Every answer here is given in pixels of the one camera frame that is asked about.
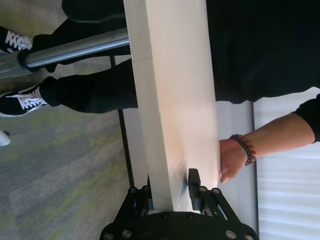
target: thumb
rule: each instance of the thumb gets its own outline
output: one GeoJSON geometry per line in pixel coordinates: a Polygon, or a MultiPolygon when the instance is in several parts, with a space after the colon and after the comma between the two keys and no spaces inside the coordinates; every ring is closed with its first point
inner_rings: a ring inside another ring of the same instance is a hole
{"type": "Polygon", "coordinates": [[[222,184],[228,182],[229,180],[233,179],[236,176],[236,172],[233,171],[227,171],[225,173],[222,174],[221,178],[220,178],[220,182],[222,184]]]}

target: shoe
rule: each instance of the shoe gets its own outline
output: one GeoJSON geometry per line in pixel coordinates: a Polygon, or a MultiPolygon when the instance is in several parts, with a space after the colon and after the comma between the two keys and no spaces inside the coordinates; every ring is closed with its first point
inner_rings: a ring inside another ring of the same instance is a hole
{"type": "Polygon", "coordinates": [[[22,117],[47,105],[41,97],[39,84],[21,91],[0,95],[0,117],[22,117]]]}
{"type": "Polygon", "coordinates": [[[0,26],[0,51],[13,53],[22,49],[31,49],[32,39],[21,36],[3,26],[0,26]]]}

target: beaded bracelet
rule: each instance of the beaded bracelet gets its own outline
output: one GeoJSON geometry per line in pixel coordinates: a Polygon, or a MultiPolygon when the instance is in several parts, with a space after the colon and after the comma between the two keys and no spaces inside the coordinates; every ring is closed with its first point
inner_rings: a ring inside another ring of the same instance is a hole
{"type": "Polygon", "coordinates": [[[255,151],[254,146],[250,145],[250,142],[248,140],[246,140],[246,138],[244,136],[239,135],[239,134],[232,135],[230,137],[230,139],[236,140],[241,145],[241,147],[244,148],[244,150],[248,156],[247,160],[245,162],[245,165],[249,166],[249,165],[254,164],[254,162],[257,160],[257,158],[255,157],[256,151],[255,151]]]}

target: hand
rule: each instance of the hand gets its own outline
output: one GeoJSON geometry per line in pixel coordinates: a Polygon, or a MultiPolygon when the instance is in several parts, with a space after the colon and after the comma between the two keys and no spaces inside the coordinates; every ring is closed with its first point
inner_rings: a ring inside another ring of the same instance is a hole
{"type": "Polygon", "coordinates": [[[245,166],[248,155],[245,149],[233,139],[220,141],[220,161],[222,184],[233,179],[238,172],[245,166]]]}

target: chrome pole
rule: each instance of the chrome pole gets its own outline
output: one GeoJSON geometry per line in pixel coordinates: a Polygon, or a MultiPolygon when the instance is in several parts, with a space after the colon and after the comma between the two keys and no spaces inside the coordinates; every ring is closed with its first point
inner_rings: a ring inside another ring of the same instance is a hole
{"type": "MultiPolygon", "coordinates": [[[[39,68],[127,45],[129,45],[128,31],[123,28],[30,53],[25,57],[24,63],[28,68],[39,68]]],[[[10,53],[0,57],[0,79],[30,73],[21,66],[17,56],[17,53],[10,53]]]]}

